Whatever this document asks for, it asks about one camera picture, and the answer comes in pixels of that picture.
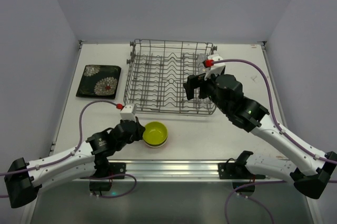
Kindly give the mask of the orange bowl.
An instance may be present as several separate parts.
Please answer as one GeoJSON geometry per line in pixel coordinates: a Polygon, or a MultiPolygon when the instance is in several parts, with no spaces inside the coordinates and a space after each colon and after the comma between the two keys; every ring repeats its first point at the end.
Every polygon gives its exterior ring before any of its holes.
{"type": "Polygon", "coordinates": [[[160,147],[164,146],[166,142],[167,142],[167,140],[165,140],[165,141],[163,141],[159,144],[150,144],[150,143],[144,141],[144,143],[150,148],[160,148],[160,147]]]}

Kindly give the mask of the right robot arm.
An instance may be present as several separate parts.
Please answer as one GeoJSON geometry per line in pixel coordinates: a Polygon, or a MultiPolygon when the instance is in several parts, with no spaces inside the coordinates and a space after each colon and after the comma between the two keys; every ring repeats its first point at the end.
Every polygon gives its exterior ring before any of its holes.
{"type": "Polygon", "coordinates": [[[264,175],[293,183],[303,195],[319,199],[336,168],[336,153],[323,152],[274,121],[267,108],[244,96],[242,83],[230,74],[191,75],[183,84],[188,100],[199,89],[199,98],[209,98],[239,129],[264,140],[286,158],[270,159],[252,151],[243,151],[229,171],[239,176],[264,175]]]}

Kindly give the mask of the black floral square plate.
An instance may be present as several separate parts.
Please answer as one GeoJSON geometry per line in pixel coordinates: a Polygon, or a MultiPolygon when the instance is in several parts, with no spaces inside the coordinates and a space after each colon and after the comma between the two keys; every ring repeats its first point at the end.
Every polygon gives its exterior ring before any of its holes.
{"type": "Polygon", "coordinates": [[[76,97],[115,99],[121,70],[116,65],[86,65],[76,97]]]}

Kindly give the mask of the yellow-green bowl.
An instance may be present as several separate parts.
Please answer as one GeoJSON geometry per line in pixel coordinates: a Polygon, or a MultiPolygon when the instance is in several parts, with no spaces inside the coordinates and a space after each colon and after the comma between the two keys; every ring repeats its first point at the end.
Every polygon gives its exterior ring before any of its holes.
{"type": "Polygon", "coordinates": [[[168,130],[163,123],[153,121],[145,126],[143,141],[146,141],[150,144],[159,144],[167,140],[167,137],[168,130]]]}

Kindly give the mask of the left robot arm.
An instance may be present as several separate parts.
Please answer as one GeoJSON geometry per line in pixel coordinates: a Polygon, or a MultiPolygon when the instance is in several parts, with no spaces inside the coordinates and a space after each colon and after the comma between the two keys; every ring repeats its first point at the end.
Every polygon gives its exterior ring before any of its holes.
{"type": "Polygon", "coordinates": [[[3,173],[6,197],[12,208],[34,201],[38,194],[76,179],[123,179],[125,168],[113,167],[108,157],[126,145],[141,141],[145,127],[138,120],[122,120],[114,128],[94,133],[79,146],[34,161],[19,158],[3,173]]]}

